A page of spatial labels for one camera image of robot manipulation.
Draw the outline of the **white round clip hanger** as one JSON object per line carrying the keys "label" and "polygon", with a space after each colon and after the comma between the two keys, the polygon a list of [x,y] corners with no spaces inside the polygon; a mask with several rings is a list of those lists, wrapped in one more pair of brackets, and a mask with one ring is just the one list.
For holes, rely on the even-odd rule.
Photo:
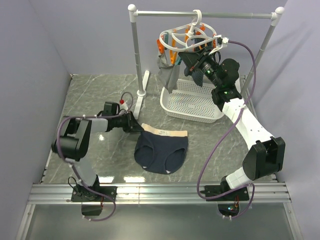
{"label": "white round clip hanger", "polygon": [[160,33],[156,40],[158,53],[164,57],[169,52],[169,63],[178,63],[178,53],[200,50],[207,46],[215,47],[217,44],[216,30],[202,22],[203,14],[199,9],[194,9],[196,17],[189,24],[165,30]]}

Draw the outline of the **navy blue underwear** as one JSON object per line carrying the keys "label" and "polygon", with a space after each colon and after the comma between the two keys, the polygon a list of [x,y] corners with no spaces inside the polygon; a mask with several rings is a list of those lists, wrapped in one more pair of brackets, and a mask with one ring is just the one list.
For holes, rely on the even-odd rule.
{"label": "navy blue underwear", "polygon": [[143,132],[138,137],[134,160],[145,171],[169,175],[179,170],[188,151],[186,130],[164,130],[141,124]]}

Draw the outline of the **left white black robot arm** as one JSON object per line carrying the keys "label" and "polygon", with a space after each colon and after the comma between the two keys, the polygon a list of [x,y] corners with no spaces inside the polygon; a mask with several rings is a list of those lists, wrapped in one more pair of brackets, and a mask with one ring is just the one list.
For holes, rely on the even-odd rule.
{"label": "left white black robot arm", "polygon": [[94,133],[107,133],[114,128],[125,133],[141,133],[142,126],[132,111],[120,103],[106,101],[103,110],[95,116],[65,116],[56,131],[51,144],[54,153],[73,170],[76,180],[76,192],[83,194],[89,201],[96,201],[101,195],[99,177],[85,158]]}

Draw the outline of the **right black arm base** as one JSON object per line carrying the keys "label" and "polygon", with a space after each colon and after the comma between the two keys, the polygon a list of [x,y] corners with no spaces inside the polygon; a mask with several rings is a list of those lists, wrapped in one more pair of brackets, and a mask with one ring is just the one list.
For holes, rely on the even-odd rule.
{"label": "right black arm base", "polygon": [[[223,218],[229,218],[232,220],[233,218],[239,217],[249,209],[253,201],[254,194],[249,197],[248,185],[226,194],[229,190],[230,188],[225,184],[205,185],[204,190],[202,190],[201,193],[208,198],[206,200],[207,202],[220,202],[217,204],[218,212]],[[240,212],[241,201],[249,201],[243,212]]]}

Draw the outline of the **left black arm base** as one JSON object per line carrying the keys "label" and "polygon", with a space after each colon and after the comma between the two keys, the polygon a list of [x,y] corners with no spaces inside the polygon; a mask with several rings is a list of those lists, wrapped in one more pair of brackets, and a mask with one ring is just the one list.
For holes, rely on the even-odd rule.
{"label": "left black arm base", "polygon": [[82,185],[74,187],[71,195],[72,203],[81,204],[81,213],[85,217],[98,217],[103,211],[103,203],[112,203],[116,200],[117,187],[112,186],[95,186],[94,193],[87,190]]}

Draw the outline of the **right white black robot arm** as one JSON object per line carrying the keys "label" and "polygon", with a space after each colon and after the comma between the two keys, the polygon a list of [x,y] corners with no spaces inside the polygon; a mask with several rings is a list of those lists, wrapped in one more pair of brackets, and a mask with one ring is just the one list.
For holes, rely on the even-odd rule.
{"label": "right white black robot arm", "polygon": [[283,168],[285,141],[274,137],[255,118],[236,88],[239,63],[227,58],[218,63],[209,50],[180,52],[179,57],[191,71],[201,71],[214,85],[213,103],[227,116],[243,137],[248,153],[242,166],[222,180],[220,194],[226,200],[238,194],[238,188]]}

